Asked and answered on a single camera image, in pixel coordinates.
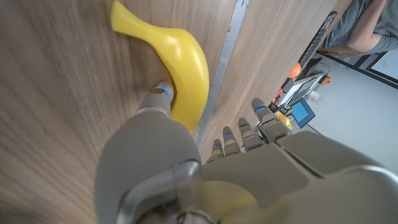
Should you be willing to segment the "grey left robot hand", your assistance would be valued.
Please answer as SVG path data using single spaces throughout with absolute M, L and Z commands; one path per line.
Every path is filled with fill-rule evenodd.
M 396 223 L 397 176 L 320 134 L 292 133 L 260 100 L 255 132 L 238 121 L 201 163 L 170 119 L 174 88 L 159 82 L 105 144 L 96 171 L 99 223 Z

